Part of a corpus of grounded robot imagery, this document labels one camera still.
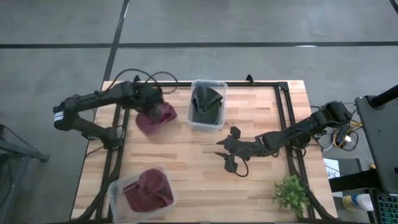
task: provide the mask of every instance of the clear plastic container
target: clear plastic container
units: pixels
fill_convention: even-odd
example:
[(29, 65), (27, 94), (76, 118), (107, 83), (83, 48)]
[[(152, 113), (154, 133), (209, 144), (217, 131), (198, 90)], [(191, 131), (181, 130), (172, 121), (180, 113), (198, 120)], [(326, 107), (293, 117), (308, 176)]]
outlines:
[[(149, 169), (158, 169), (162, 171), (166, 177), (167, 182), (170, 185), (170, 189), (173, 195), (173, 202), (164, 208), (160, 208), (158, 210), (154, 210), (151, 212), (134, 212), (130, 209), (129, 203), (126, 199), (126, 196), (123, 194), (123, 189), (139, 180), (139, 176), (145, 171)], [(167, 169), (163, 165), (155, 165), (150, 167), (143, 168), (140, 172), (137, 172), (131, 177), (126, 179), (119, 179), (112, 184), (109, 185), (108, 188), (108, 196), (109, 201), (111, 203), (112, 214), (113, 214), (113, 221), (117, 224), (119, 223), (139, 223), (147, 221), (152, 217), (160, 216), (161, 214), (167, 212), (168, 210), (172, 209), (175, 204), (177, 203), (177, 199), (175, 198), (175, 193), (173, 191), (170, 179), (167, 176)]]
[(191, 92), (198, 87), (210, 87), (217, 91), (223, 99), (221, 100), (221, 113), (220, 117), (218, 118), (218, 124), (205, 124), (205, 123), (197, 123), (192, 121), (193, 117), (193, 110), (194, 106), (190, 101), (190, 107), (188, 112), (188, 124), (194, 129), (198, 131), (205, 131), (205, 132), (215, 132), (221, 129), (225, 124), (225, 116), (226, 116), (226, 101), (228, 95), (228, 85), (225, 82), (220, 81), (212, 81), (212, 80), (194, 80), (191, 84)]

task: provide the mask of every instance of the maroon cloth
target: maroon cloth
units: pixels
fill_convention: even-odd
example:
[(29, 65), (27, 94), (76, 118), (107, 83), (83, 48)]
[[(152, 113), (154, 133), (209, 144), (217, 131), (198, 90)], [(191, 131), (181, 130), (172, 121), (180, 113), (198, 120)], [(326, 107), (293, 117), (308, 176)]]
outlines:
[(167, 177), (158, 169), (143, 172), (137, 182), (123, 188), (123, 194), (135, 212), (151, 212), (174, 201)]
[(150, 110), (148, 114), (138, 113), (136, 117), (136, 124), (144, 134), (153, 134), (163, 124), (173, 120), (176, 117), (177, 113), (175, 112), (173, 106), (168, 102), (164, 102)]

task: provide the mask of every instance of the fabric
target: fabric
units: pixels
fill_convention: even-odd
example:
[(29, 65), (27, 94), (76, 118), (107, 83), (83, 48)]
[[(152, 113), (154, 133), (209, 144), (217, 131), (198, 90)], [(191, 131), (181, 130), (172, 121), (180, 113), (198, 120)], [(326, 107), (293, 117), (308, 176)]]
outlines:
[(123, 189), (123, 194), (134, 212), (151, 212), (174, 201), (167, 177), (158, 169), (143, 172), (137, 182)]
[(138, 113), (136, 117), (136, 124), (144, 134), (154, 134), (163, 124), (173, 120), (177, 117), (172, 105), (163, 102), (157, 105), (147, 114)]
[(196, 87), (191, 98), (194, 107), (192, 121), (203, 124), (219, 124), (222, 99), (223, 97), (210, 87)]

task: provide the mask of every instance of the butcher block tabletop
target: butcher block tabletop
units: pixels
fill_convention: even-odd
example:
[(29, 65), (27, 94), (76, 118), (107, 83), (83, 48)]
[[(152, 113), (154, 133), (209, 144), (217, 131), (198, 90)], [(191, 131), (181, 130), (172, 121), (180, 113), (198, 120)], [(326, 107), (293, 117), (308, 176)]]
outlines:
[[(304, 81), (288, 82), (294, 115), (297, 122), (311, 115)], [(107, 88), (111, 82), (104, 82)], [(169, 91), (172, 87), (163, 87)], [(281, 91), (287, 125), (290, 125), (284, 92)], [(272, 203), (274, 182), (289, 175), (285, 148), (278, 157), (252, 157), (248, 161), (249, 175), (245, 178), (224, 170), (224, 160), (214, 152), (226, 152), (216, 142), (225, 139), (229, 129), (241, 130), (242, 141), (254, 141), (268, 131), (281, 130), (275, 90), (273, 87), (229, 87), (226, 102), (226, 121), (215, 133), (193, 131), (187, 124), (190, 105), (190, 87), (180, 87), (172, 94), (164, 95), (178, 116), (162, 126), (155, 134), (146, 136), (135, 124), (137, 112), (130, 111), (126, 131), (120, 178), (134, 175), (143, 167), (163, 164), (167, 168), (177, 199), (176, 206), (150, 222), (293, 222), (296, 215), (288, 208), (279, 209)], [(95, 123), (102, 127), (112, 125), (116, 105), (98, 108)], [(87, 152), (102, 146), (92, 141)], [(106, 150), (90, 154), (84, 161), (80, 183), (73, 206), (72, 218), (81, 215), (94, 199), (101, 185)], [(337, 217), (335, 204), (326, 175), (322, 154), (318, 146), (307, 147), (304, 157), (311, 190), (326, 210)], [(237, 159), (238, 173), (246, 169)], [(109, 200), (104, 203), (106, 216)]]

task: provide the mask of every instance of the gray floor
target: gray floor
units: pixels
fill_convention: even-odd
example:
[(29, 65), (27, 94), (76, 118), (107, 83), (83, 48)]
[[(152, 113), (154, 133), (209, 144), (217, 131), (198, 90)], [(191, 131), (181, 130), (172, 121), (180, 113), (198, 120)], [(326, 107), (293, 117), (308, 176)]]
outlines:
[[(122, 3), (3, 0), (0, 44), (111, 43)], [(398, 15), (388, 0), (131, 0), (121, 35), (121, 42), (388, 40), (398, 40)], [(0, 49), (0, 123), (51, 154), (47, 164), (30, 164), (15, 223), (69, 219), (87, 142), (77, 132), (55, 130), (52, 107), (99, 89), (109, 51)], [(305, 80), (311, 104), (322, 105), (352, 102), (396, 85), (397, 58), (398, 47), (119, 49), (111, 78), (136, 67), (172, 72), (180, 80), (242, 80), (247, 74), (257, 80)], [(93, 118), (90, 111), (83, 116)], [(371, 162), (364, 153), (371, 156), (359, 133), (360, 148), (332, 148), (324, 157), (358, 157), (367, 169)], [(343, 219), (363, 221), (338, 208)]]

